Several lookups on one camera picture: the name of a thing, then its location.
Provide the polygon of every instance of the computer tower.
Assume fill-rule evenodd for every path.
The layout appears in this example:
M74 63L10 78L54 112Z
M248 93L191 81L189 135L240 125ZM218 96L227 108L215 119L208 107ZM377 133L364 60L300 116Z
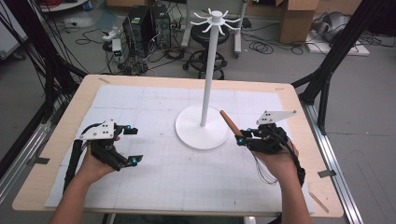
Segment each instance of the computer tower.
M146 58L149 42L155 36L148 6L133 6L122 23L131 56Z
M154 30L157 46L170 49L171 48L171 29L170 17L166 13L165 5L153 5L151 7L152 18L154 19Z

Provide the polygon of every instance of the white pole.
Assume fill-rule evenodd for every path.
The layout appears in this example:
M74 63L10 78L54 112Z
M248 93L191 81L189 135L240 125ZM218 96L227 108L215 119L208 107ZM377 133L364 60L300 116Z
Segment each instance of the white pole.
M213 70L215 68L218 38L219 38L219 27L217 25L214 25L210 29L210 41L209 41L209 50L207 53L205 93L204 93L204 103L202 106L201 127L205 127L206 125L207 108L209 105L210 89L212 87Z

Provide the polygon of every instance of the box flap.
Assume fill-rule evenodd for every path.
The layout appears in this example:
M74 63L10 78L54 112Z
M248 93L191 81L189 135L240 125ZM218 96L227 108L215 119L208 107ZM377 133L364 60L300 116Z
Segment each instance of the box flap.
M276 0L276 6L278 7L284 0ZM317 10L319 0L289 0L288 10L300 10L300 11L310 11Z

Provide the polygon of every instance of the human arm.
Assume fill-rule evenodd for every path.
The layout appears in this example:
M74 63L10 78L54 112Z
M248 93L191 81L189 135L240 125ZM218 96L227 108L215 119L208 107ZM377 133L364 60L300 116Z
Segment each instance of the human arm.
M87 146L84 161L64 192L49 223L80 223L85 198L91 184L113 171L113 168L91 155L91 147Z
M291 144L290 146L298 155L297 149ZM271 174L279 181L282 193L282 224L312 223L297 176L297 169L289 152L284 150L275 155L260 152L254 152L254 154L265 163Z

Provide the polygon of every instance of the forearm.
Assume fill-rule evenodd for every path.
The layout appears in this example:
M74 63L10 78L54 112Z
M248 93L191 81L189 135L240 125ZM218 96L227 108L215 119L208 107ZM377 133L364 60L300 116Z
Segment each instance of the forearm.
M282 224L312 223L297 175L279 181L282 190Z
M70 182L49 223L80 223L85 197L90 185L78 180Z

